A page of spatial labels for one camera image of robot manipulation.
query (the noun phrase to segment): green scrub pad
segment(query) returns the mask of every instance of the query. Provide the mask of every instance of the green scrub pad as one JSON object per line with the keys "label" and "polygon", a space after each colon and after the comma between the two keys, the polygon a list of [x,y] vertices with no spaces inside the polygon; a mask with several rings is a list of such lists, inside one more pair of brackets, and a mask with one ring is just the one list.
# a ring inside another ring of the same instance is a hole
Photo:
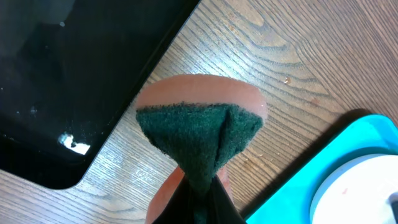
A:
{"label": "green scrub pad", "polygon": [[179,164],[199,197],[262,126],[260,116],[232,104],[151,106],[137,110],[137,120],[149,141]]}

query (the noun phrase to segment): turquoise tray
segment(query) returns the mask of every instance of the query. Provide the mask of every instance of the turquoise tray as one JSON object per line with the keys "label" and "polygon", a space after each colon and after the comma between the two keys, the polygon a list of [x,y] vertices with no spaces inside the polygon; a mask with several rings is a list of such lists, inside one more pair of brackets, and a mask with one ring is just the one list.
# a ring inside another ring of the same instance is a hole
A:
{"label": "turquoise tray", "polygon": [[398,129],[383,115],[351,123],[255,211],[248,224],[310,224],[310,206],[321,183],[336,168],[366,154],[398,154]]}

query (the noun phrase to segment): wooden table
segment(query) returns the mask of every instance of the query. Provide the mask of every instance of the wooden table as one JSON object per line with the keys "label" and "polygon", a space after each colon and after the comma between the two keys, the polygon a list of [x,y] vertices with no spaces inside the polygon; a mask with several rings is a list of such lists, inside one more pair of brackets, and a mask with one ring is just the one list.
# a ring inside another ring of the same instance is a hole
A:
{"label": "wooden table", "polygon": [[[269,119],[229,164],[242,210],[339,115],[398,121],[395,0],[203,0],[147,83],[211,73],[258,86]],[[0,223],[144,223],[176,163],[151,146],[132,106],[85,178],[53,191],[2,172]]]}

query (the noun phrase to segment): wood grain surface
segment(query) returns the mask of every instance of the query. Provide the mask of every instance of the wood grain surface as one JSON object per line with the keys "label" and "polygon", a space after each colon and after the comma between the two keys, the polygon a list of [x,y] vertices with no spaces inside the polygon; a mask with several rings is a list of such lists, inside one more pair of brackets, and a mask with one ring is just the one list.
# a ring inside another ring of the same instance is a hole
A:
{"label": "wood grain surface", "polygon": [[[229,164],[239,210],[339,115],[398,122],[398,1],[203,0],[147,84],[211,73],[258,86],[269,119]],[[132,106],[85,178],[53,191],[0,173],[0,223],[144,223],[176,163],[151,146]]]}

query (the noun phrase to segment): white round object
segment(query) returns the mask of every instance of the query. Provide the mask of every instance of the white round object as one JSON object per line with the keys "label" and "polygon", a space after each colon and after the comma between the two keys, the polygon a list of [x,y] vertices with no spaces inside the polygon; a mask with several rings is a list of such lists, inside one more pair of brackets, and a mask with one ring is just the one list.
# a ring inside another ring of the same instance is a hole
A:
{"label": "white round object", "polygon": [[390,199],[398,193],[398,156],[372,154],[339,167],[321,184],[312,224],[396,223]]}

